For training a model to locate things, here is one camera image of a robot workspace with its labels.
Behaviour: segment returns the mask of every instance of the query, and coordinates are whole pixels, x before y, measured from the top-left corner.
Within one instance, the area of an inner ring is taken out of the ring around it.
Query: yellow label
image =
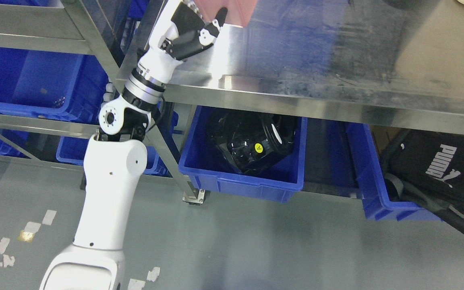
[[[257,153],[262,153],[263,150],[264,150],[264,148],[263,148],[263,145],[261,145],[261,143],[256,143],[256,144],[255,144],[255,151],[256,151]]]

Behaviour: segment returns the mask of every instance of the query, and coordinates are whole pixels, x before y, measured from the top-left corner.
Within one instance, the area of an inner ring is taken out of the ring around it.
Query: stainless steel shelf
[[[166,100],[464,134],[464,5],[406,3],[259,0],[246,28],[225,26],[175,71]],[[144,16],[118,88],[156,14]]]
[[[116,77],[130,0],[61,0],[56,7],[0,4],[0,47],[92,54]]]

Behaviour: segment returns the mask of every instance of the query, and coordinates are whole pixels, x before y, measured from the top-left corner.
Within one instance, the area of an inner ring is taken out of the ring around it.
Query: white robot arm
[[[123,284],[123,239],[131,201],[147,166],[142,143],[173,71],[183,59],[214,44],[227,9],[212,22],[193,1],[169,0],[131,72],[121,96],[100,111],[98,134],[83,160],[85,203],[73,243],[53,259],[40,290],[119,290]],[[130,139],[120,142],[121,135]]]

